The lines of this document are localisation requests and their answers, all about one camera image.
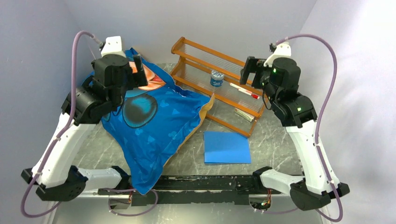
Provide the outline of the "blue and orange pillowcase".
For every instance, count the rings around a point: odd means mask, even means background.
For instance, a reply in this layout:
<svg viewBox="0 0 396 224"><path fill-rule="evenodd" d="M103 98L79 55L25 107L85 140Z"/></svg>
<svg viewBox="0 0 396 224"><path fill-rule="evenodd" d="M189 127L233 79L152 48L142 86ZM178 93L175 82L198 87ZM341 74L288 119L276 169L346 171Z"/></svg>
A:
<svg viewBox="0 0 396 224"><path fill-rule="evenodd" d="M127 91L124 104L101 123L123 151L133 188L146 194L202 125L214 96L183 89L159 66L146 60L142 64L148 85Z"/></svg>

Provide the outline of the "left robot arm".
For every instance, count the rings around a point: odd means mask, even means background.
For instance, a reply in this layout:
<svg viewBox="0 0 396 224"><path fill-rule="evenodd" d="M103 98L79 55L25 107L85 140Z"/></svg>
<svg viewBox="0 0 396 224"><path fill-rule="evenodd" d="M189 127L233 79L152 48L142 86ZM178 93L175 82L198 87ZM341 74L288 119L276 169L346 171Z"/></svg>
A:
<svg viewBox="0 0 396 224"><path fill-rule="evenodd" d="M37 186L41 200L67 202L95 189L127 192L130 177L120 167L84 169L72 163L101 119L121 108L126 92L148 84L141 56L134 55L131 60L136 70L126 56L108 54L92 61L93 74L67 95L54 142L34 168L21 173L27 183Z"/></svg>

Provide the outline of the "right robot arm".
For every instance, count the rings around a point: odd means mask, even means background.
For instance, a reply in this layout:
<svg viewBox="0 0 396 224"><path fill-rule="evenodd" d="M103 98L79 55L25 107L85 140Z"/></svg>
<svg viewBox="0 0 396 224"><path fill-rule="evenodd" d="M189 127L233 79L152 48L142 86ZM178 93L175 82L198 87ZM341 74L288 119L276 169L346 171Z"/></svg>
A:
<svg viewBox="0 0 396 224"><path fill-rule="evenodd" d="M324 150L319 153L320 139L315 137L317 114L312 101L298 92L301 74L297 63L280 57L268 67L263 59L249 56L240 71L240 84L246 84L249 74L255 73L252 87L262 89L270 109L280 120L291 137L301 161L303 176L280 173L271 167L254 172L252 188L257 193L273 189L291 197L300 210L320 209L334 199L335 193L344 196L349 186L338 180L330 171L330 179L324 167L330 168Z"/></svg>

